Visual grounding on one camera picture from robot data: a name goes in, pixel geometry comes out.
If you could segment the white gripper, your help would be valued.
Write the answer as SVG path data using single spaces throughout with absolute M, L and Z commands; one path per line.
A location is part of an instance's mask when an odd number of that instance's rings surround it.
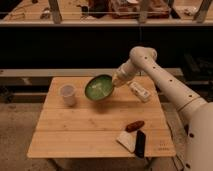
M 134 69 L 131 66 L 122 64 L 113 74 L 112 84 L 120 87 L 134 78 Z

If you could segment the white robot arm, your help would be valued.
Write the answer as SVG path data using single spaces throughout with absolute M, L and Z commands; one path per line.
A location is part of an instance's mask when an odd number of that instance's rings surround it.
M 129 59 L 115 71 L 113 85 L 120 87 L 144 71 L 188 121 L 184 171 L 213 171 L 213 102 L 207 102 L 161 68 L 156 58 L 153 48 L 132 48 Z

